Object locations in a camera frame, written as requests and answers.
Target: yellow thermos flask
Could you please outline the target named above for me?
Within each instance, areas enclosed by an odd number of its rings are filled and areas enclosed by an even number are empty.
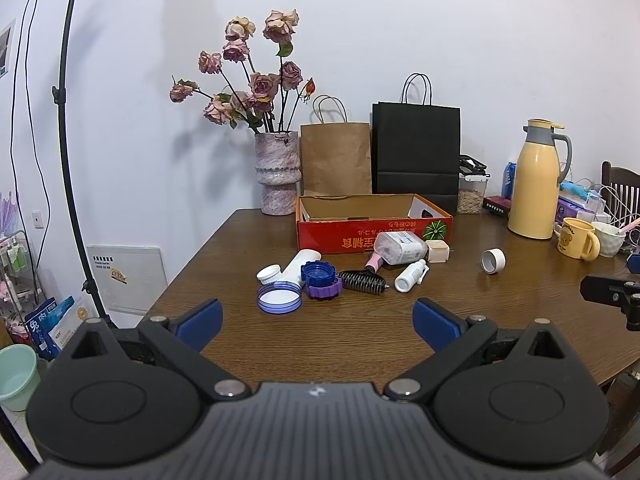
[[[516,165],[508,225],[519,235],[548,240],[554,231],[560,184],[571,167],[571,139],[555,133],[555,128],[564,128],[560,124],[544,119],[528,122],[528,126],[523,126],[527,140]],[[562,171],[555,140],[564,140],[567,145]]]

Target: light stand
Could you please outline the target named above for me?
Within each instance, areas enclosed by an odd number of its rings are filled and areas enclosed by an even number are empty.
[[[71,16],[74,10],[75,0],[69,0],[66,8],[65,28],[62,33],[62,50],[60,53],[60,81],[58,88],[53,87],[53,101],[58,105],[58,131],[60,134],[60,162],[62,164],[62,178],[65,184],[66,205],[69,209],[69,219],[71,220],[71,228],[74,232],[74,238],[76,240],[76,247],[78,248],[78,256],[82,263],[82,270],[84,270],[84,283],[82,290],[85,290],[91,295],[94,300],[98,315],[105,319],[107,324],[115,325],[111,321],[111,318],[104,310],[102,300],[100,299],[100,293],[98,292],[98,286],[95,283],[94,276],[91,271],[91,265],[89,258],[86,255],[84,248],[84,242],[82,241],[82,233],[80,231],[80,224],[78,223],[78,212],[76,211],[76,203],[74,201],[74,192],[71,186],[71,173],[69,170],[69,154],[66,146],[66,56],[69,44],[69,32],[71,29]]]

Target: pink brush handle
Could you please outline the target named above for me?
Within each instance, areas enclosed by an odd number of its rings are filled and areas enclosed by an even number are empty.
[[[633,229],[634,227],[636,227],[638,224],[640,224],[640,218],[634,220],[633,222],[631,222],[631,224],[629,225],[625,225],[622,229],[620,229],[621,233],[626,233],[627,231],[631,231],[631,229]]]
[[[369,261],[367,261],[365,267],[371,267],[371,269],[373,269],[373,272],[378,272],[378,269],[382,266],[383,262],[384,260],[382,259],[382,256],[380,256],[378,253],[373,253],[369,258]]]

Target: pet grooming brush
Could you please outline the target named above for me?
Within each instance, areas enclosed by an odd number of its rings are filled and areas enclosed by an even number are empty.
[[[338,276],[342,279],[342,288],[356,290],[366,294],[379,296],[389,286],[376,271],[382,265],[382,256],[377,253],[369,258],[364,270],[343,270]]]

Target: dried rose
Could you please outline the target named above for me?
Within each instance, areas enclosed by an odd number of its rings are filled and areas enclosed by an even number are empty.
[[[222,52],[225,59],[229,61],[244,61],[249,53],[249,47],[244,40],[229,41],[223,48]]]
[[[196,88],[198,88],[198,85],[193,81],[183,81],[182,79],[180,79],[180,81],[175,82],[175,79],[174,79],[174,86],[171,88],[171,91],[169,92],[169,98],[174,103],[181,103],[187,97],[192,95],[193,91]]]
[[[249,94],[247,92],[238,91],[235,94],[231,95],[231,106],[234,110],[240,112],[241,114],[245,114],[247,108],[252,107],[250,104],[248,104],[248,101]]]
[[[271,112],[273,110],[272,100],[258,101],[255,95],[249,96],[247,104],[254,110],[258,110],[260,112]]]
[[[230,103],[223,103],[216,95],[204,109],[204,116],[216,124],[225,124],[227,119],[232,118],[233,108]]]
[[[298,88],[302,82],[302,74],[299,67],[293,61],[287,61],[280,69],[280,77],[283,90]]]
[[[240,18],[236,16],[226,24],[225,34],[229,41],[248,40],[255,32],[255,25],[248,18]]]
[[[265,27],[262,34],[274,43],[289,43],[291,35],[295,33],[293,27],[298,24],[299,20],[296,9],[289,12],[272,10],[270,16],[264,22]]]
[[[204,50],[200,53],[198,67],[203,74],[218,74],[222,70],[222,55],[207,54]]]
[[[272,100],[278,93],[280,77],[275,74],[251,74],[250,87],[256,99]]]
[[[305,89],[302,94],[302,99],[306,103],[311,99],[311,94],[316,91],[316,83],[314,83],[314,79],[311,78],[306,82]]]
[[[289,12],[283,12],[282,19],[289,23],[291,27],[295,27],[300,21],[300,17],[298,16],[296,9],[290,10]]]

